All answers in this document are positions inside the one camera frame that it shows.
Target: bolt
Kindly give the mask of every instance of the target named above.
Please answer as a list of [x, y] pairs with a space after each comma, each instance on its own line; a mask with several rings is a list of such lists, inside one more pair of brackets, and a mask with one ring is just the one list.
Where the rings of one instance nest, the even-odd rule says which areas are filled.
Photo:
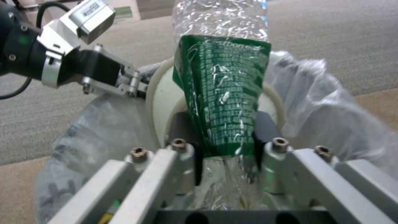
[[10, 20], [14, 20], [15, 15], [13, 12], [8, 12], [8, 17], [10, 18]]
[[131, 150], [130, 154], [134, 163], [142, 163], [146, 161], [148, 151], [144, 147], [136, 147]]
[[84, 83], [83, 84], [83, 93], [88, 94], [90, 92], [90, 84]]
[[315, 147], [314, 152], [320, 156], [325, 162], [329, 163], [330, 161], [332, 161], [333, 158], [333, 150], [322, 146], [322, 145], [318, 145]]
[[23, 32], [26, 32], [26, 31], [27, 31], [27, 26], [22, 25], [22, 26], [21, 26], [21, 30], [22, 30]]
[[15, 61], [15, 60], [17, 59], [17, 56], [11, 54], [11, 55], [8, 56], [8, 59], [9, 59], [10, 61]]
[[272, 139], [272, 150], [277, 153], [285, 153], [287, 147], [289, 146], [289, 141], [284, 138], [274, 138]]
[[185, 152], [187, 150], [187, 142], [184, 139], [176, 138], [172, 141], [172, 148], [178, 152]]

